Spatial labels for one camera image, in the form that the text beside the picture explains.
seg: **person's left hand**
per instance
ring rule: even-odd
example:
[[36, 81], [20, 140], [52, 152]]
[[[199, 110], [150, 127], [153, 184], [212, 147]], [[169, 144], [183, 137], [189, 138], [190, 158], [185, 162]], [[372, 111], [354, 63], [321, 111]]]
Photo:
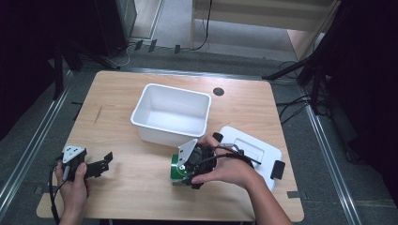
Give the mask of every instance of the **person's left hand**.
[[[67, 181], [61, 188], [61, 196], [64, 201], [64, 214], [61, 224], [80, 224], [87, 209], [87, 197], [90, 190], [88, 180], [84, 180], [87, 172], [87, 165], [83, 162], [79, 165], [75, 173], [74, 182]], [[55, 170], [58, 186], [63, 183], [62, 163], [58, 162]]]

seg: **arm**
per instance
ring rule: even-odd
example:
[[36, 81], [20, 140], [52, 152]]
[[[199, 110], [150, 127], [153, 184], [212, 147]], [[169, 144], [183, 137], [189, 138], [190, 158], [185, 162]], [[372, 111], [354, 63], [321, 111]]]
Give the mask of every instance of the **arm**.
[[[198, 144], [218, 146], [211, 136], [205, 136]], [[217, 154], [228, 153], [218, 148]], [[194, 184], [209, 181], [223, 181], [245, 188], [250, 196], [257, 224], [292, 224], [267, 187], [264, 178], [240, 159], [220, 157], [213, 172], [193, 177]]]
[[[82, 163], [79, 165], [74, 182], [67, 181], [61, 188], [61, 196], [64, 201], [64, 213], [61, 217], [60, 224], [81, 224], [83, 221], [84, 213], [87, 208], [87, 197], [89, 184], [84, 180], [84, 175], [87, 171], [87, 165]], [[61, 186], [62, 164], [58, 162], [55, 175], [58, 181], [58, 186]]]

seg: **white plastic bin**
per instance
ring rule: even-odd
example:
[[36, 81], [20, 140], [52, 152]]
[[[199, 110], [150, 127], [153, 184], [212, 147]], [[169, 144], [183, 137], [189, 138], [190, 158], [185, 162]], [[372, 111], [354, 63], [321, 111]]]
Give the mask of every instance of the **white plastic bin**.
[[211, 96], [150, 83], [131, 115], [141, 139], [178, 147], [206, 133]]

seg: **wooden table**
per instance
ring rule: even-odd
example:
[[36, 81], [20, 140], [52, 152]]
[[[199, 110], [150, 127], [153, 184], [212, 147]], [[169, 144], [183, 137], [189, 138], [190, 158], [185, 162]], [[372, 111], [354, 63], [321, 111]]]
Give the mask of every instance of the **wooden table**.
[[[171, 155], [177, 149], [142, 141], [130, 122], [148, 83], [211, 95], [207, 133], [231, 126], [279, 148], [286, 165], [273, 194], [292, 221], [303, 219], [300, 198], [288, 198], [286, 193], [298, 189], [268, 82], [112, 71], [97, 74], [67, 141], [87, 149], [88, 163], [114, 153], [110, 170], [91, 178], [87, 218], [254, 220], [243, 188], [223, 182], [204, 184], [200, 190], [171, 185]], [[225, 94], [215, 96], [215, 87]], [[62, 215], [59, 196], [56, 203]], [[52, 217], [48, 194], [43, 195], [37, 213], [41, 218]]]

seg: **green object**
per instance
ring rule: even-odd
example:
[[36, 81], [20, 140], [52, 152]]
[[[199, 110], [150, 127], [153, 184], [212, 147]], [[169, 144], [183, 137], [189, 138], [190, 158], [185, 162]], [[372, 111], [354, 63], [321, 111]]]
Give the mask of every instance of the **green object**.
[[181, 183], [182, 180], [191, 176], [190, 172], [186, 172], [184, 168], [178, 167], [178, 154], [172, 154], [172, 165], [170, 169], [170, 180], [174, 186], [186, 186]]

